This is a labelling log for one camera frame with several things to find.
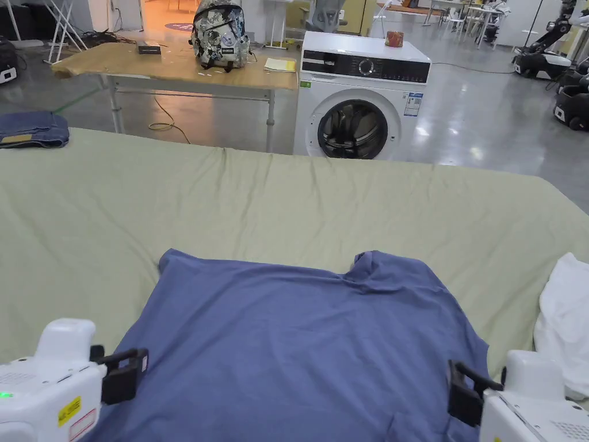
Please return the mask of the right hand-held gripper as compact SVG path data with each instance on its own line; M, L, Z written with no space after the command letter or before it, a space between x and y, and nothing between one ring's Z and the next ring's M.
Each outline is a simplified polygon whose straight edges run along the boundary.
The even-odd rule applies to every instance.
M537 352L509 351L499 382L449 360L448 413L479 441L588 441L588 411L566 399L562 370Z

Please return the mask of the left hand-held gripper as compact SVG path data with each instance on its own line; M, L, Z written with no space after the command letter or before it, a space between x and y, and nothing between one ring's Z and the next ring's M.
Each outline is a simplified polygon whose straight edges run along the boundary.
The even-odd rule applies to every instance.
M33 355L1 365L2 441L79 441L103 406L136 396L148 350L106 355L95 331L87 319L54 320Z

